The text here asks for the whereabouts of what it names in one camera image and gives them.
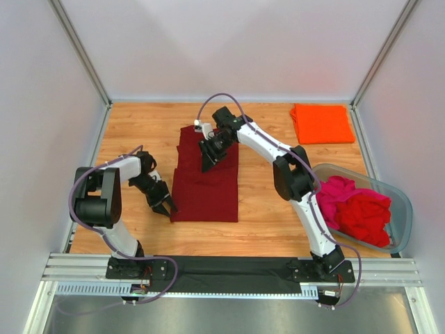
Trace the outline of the dark red t shirt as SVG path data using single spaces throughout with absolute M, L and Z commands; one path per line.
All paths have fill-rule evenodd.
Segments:
M 180 129 L 178 163 L 172 182 L 172 199 L 177 211 L 174 222 L 238 222 L 238 145 L 211 170 L 202 172 L 199 141 L 204 137 L 193 126 Z

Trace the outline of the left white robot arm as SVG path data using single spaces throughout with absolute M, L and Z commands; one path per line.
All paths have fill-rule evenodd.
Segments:
M 145 258 L 141 243 L 132 237 L 122 220 L 121 185 L 136 187 L 149 208 L 169 217 L 177 211 L 166 182 L 156 170 L 156 160 L 147 151 L 121 156 L 96 168 L 76 170 L 70 191 L 70 216 L 96 232 L 111 249 L 108 279 L 165 280 L 172 265 L 167 260 Z

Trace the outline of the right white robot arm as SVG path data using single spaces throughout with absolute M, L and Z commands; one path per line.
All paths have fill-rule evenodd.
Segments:
M 305 149 L 279 142 L 251 118 L 245 115 L 236 117 L 227 107 L 218 109 L 212 117 L 216 130 L 198 118 L 193 123 L 195 131 L 203 135 L 199 141 L 202 172 L 221 163 L 235 143 L 245 145 L 263 157 L 272 166 L 276 192 L 291 204 L 305 229 L 316 268 L 324 275 L 333 274 L 345 257 L 318 208 L 317 180 Z

